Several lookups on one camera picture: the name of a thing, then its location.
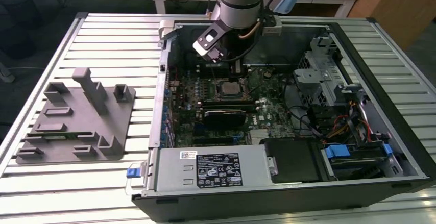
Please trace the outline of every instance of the red wire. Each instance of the red wire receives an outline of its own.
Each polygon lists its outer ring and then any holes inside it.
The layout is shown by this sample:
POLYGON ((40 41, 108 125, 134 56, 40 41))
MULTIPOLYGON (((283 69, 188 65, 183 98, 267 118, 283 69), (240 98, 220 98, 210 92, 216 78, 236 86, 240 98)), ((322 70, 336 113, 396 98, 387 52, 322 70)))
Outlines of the red wire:
POLYGON ((371 142, 371 130, 370 130, 370 125, 368 122, 366 120, 362 120, 362 122, 366 124, 367 126, 367 136, 368 136, 368 142, 371 142))
POLYGON ((346 118, 346 117, 348 117, 348 115, 340 115, 340 116, 338 116, 338 118, 335 119, 335 122, 334 122, 334 124, 335 124, 334 130, 336 130, 336 123, 338 123, 338 120, 339 120, 340 118, 346 118))

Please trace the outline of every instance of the blue latch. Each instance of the blue latch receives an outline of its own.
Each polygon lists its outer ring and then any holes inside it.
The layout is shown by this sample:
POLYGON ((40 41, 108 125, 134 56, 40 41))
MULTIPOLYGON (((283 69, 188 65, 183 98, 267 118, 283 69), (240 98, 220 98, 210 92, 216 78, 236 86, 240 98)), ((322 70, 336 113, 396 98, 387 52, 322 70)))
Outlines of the blue latch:
POLYGON ((167 141, 167 134, 162 133, 162 142, 167 141))
POLYGON ((168 97, 170 97, 170 95, 171 95, 171 92, 170 92, 170 90, 168 90, 168 89, 166 89, 166 91, 164 91, 164 96, 166 96, 166 98, 168 98, 168 97))
POLYGON ((383 144, 384 151, 387 152, 387 155, 391 156, 394 154, 392 147, 390 144, 383 144))
POLYGON ((328 148, 324 149, 324 151, 326 151, 326 154, 327 154, 327 158, 330 158, 330 159, 334 158, 335 155, 334 155, 332 149, 328 147, 328 148))
POLYGON ((347 145, 332 145, 326 148, 327 158, 351 156, 347 145))
POLYGON ((142 169, 140 168, 128 168, 127 177, 131 178, 140 178, 142 177, 142 169))

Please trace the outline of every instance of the power supply label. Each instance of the power supply label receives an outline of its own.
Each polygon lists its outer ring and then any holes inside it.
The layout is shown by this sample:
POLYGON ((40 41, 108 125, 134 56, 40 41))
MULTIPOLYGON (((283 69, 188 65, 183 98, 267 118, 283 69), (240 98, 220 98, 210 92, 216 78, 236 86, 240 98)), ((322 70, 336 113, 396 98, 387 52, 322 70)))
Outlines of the power supply label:
POLYGON ((198 186, 236 187, 243 185, 239 154, 198 155, 198 186))

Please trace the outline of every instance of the aluminum extrusion table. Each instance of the aluminum extrusion table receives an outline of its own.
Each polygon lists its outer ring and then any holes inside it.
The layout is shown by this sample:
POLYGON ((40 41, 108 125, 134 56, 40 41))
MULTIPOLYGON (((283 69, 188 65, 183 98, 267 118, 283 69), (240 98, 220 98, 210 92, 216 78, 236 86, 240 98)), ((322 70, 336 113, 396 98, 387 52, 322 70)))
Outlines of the aluminum extrusion table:
MULTIPOLYGON (((88 14, 76 18, 0 146, 2 223, 154 223, 131 201, 142 179, 126 190, 127 168, 147 160, 162 20, 206 20, 196 15, 88 14), (44 106, 44 87, 70 78, 75 67, 90 67, 104 86, 136 89, 126 154, 122 160, 74 164, 18 165, 15 153, 44 106)), ((378 23, 366 19, 284 17, 283 21, 336 21, 367 65, 436 159, 436 89, 378 23)), ((358 82, 351 68, 346 67, 358 82)), ((436 188, 398 195, 367 208, 252 216, 196 223, 432 223, 436 188)))

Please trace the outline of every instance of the barcode sticker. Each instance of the barcode sticker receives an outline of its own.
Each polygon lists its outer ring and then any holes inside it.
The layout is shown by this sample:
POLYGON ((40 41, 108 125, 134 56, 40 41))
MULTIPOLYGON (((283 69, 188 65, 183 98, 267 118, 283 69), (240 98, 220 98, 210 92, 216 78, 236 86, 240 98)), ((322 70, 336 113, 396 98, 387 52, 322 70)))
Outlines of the barcode sticker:
POLYGON ((198 151, 180 151, 180 159, 196 159, 198 151))

